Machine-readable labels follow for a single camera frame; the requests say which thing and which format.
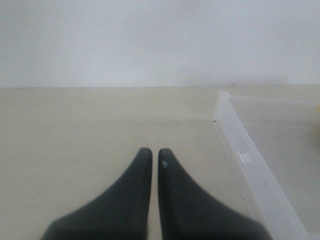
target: transparent plastic box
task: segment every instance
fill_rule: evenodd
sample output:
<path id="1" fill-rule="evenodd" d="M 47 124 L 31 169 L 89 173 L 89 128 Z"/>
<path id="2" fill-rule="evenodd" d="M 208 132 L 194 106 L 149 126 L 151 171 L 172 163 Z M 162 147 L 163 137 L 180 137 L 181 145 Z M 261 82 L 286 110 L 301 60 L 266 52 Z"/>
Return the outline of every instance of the transparent plastic box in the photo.
<path id="1" fill-rule="evenodd" d="M 252 218 L 320 240 L 320 103 L 220 92 L 214 122 Z"/>

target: white wall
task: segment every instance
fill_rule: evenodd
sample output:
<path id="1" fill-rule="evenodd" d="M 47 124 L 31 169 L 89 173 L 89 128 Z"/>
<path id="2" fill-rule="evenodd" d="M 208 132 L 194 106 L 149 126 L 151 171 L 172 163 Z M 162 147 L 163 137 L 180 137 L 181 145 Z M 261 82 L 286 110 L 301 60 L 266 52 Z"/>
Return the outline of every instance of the white wall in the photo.
<path id="1" fill-rule="evenodd" d="M 0 87 L 320 84 L 320 0 L 2 0 Z"/>

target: clear plastic container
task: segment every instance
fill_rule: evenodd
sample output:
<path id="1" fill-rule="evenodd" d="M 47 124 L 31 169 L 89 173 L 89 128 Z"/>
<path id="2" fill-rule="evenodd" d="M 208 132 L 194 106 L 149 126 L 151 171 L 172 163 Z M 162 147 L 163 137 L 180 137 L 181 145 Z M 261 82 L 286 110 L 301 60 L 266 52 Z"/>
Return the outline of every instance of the clear plastic container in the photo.
<path id="1" fill-rule="evenodd" d="M 219 94 L 220 140 L 251 216 L 274 240 L 320 240 L 319 106 Z"/>

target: beige table surface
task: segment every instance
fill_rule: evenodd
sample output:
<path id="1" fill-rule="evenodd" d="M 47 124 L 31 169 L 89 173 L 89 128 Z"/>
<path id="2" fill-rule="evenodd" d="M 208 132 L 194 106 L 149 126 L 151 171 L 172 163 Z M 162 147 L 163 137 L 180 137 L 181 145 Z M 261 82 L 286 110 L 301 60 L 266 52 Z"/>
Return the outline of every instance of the beige table surface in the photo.
<path id="1" fill-rule="evenodd" d="M 150 240 L 161 239 L 157 154 L 171 148 L 210 194 L 248 215 L 214 128 L 220 90 L 320 102 L 320 86 L 0 89 L 0 239 L 37 240 L 154 154 Z"/>

